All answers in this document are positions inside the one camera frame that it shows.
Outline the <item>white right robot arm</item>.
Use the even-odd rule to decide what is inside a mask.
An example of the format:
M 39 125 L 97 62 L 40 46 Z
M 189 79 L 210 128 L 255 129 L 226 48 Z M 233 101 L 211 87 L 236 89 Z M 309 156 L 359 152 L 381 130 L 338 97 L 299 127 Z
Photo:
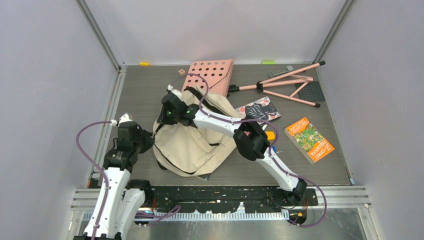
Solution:
M 212 130 L 233 138 L 239 154 L 247 160 L 259 163 L 285 191 L 285 198 L 291 205 L 299 205 L 306 197 L 307 183 L 294 173 L 272 149 L 265 131 L 257 118 L 231 117 L 199 103 L 185 103 L 180 96 L 169 92 L 162 100 L 159 123 L 163 125 L 182 124 L 185 127 Z

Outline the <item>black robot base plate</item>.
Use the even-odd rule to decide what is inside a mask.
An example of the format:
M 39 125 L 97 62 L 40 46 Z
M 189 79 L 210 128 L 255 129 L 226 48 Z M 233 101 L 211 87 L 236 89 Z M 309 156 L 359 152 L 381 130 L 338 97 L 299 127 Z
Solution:
M 153 186 L 141 207 L 166 213 L 180 206 L 180 213 L 234 213 L 243 207 L 247 213 L 276 213 L 299 207 L 315 207 L 313 188 L 306 189 L 296 201 L 277 186 Z

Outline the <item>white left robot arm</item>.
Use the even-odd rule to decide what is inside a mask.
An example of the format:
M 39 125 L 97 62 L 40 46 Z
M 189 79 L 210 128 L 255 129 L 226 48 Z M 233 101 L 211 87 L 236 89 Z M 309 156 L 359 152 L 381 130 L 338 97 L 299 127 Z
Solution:
M 118 136 L 114 145 L 104 156 L 100 166 L 84 151 L 80 144 L 80 130 L 76 145 L 88 161 L 99 170 L 102 177 L 91 219 L 76 240 L 124 240 L 139 207 L 153 202 L 153 191 L 148 180 L 130 179 L 138 156 L 153 145 L 152 133 L 132 120 L 111 120 L 117 126 Z

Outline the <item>beige canvas backpack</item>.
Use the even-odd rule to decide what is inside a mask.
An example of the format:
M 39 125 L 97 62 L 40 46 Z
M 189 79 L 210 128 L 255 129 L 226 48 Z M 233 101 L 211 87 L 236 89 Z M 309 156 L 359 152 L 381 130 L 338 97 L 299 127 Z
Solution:
M 182 92 L 187 105 L 198 104 L 214 113 L 240 118 L 228 99 L 200 87 L 188 87 Z M 153 153 L 165 169 L 182 177 L 209 175 L 236 149 L 234 139 L 207 128 L 153 123 Z

